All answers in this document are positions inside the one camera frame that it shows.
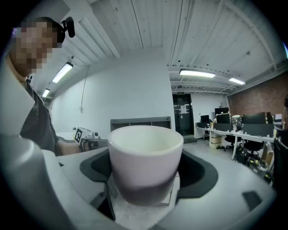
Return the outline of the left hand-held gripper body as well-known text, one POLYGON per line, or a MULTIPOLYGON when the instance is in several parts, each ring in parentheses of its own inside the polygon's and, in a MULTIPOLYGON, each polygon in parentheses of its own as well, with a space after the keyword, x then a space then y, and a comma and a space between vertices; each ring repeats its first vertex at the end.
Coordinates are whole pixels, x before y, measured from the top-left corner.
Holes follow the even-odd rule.
POLYGON ((91 149, 98 149, 108 146, 108 140, 102 139, 97 132, 92 132, 89 129, 78 127, 75 134, 75 142, 80 145, 82 139, 86 139, 91 142, 91 149))

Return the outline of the person's left hand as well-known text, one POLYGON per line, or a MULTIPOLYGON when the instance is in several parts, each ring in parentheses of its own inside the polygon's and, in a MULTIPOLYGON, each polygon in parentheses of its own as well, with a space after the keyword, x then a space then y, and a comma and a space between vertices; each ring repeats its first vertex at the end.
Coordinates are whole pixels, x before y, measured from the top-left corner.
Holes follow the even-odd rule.
POLYGON ((86 152, 91 150, 91 142, 86 139, 82 139, 79 145, 79 149, 81 152, 86 152))

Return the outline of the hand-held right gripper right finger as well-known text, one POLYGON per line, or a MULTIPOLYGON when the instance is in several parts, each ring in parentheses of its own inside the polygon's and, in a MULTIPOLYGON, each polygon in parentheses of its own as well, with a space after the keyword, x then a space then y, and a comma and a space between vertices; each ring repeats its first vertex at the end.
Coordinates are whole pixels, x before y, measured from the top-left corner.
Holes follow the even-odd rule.
POLYGON ((275 190, 242 164, 184 150, 174 208, 159 230, 249 230, 269 210, 275 190))

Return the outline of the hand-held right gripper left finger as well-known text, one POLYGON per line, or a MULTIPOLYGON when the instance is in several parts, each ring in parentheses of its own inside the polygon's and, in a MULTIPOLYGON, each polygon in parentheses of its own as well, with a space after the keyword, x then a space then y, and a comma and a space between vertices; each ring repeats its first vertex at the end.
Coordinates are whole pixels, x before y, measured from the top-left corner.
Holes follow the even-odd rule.
POLYGON ((107 147, 57 157, 72 187, 90 206, 115 221, 116 185, 107 147))

